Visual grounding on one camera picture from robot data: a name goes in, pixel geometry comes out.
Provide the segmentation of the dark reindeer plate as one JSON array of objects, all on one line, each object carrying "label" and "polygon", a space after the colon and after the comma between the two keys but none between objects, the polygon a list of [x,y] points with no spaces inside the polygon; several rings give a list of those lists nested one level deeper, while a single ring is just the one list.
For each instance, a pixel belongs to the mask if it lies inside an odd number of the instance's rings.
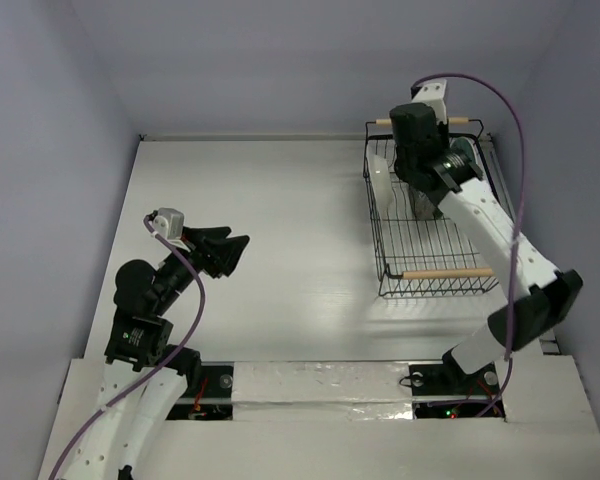
[{"label": "dark reindeer plate", "polygon": [[407,195],[412,217],[417,221],[440,220],[444,217],[439,208],[419,190],[407,185]]}]

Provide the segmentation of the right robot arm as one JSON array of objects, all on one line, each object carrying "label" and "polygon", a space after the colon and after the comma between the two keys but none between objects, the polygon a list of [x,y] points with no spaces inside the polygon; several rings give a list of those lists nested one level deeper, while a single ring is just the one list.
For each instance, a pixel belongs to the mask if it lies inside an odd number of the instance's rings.
[{"label": "right robot arm", "polygon": [[462,392],[477,372],[562,322],[583,287],[575,270],[562,271],[520,232],[494,196],[470,148],[450,140],[435,110],[408,103],[389,113],[394,171],[453,221],[473,243],[507,294],[506,306],[442,357],[440,379]]}]

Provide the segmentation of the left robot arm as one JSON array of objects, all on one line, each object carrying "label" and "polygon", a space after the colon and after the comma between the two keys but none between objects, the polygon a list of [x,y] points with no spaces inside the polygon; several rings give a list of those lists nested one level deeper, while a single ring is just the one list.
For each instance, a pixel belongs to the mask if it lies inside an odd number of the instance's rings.
[{"label": "left robot arm", "polygon": [[[162,227],[158,218],[153,212],[144,225],[169,253],[158,267],[135,259],[119,268],[97,403],[63,448],[51,479],[135,478],[176,401],[203,389],[200,354],[187,346],[205,309],[201,277],[230,276],[250,238],[228,227]],[[194,319],[172,344],[165,315],[191,284],[199,297]]]}]

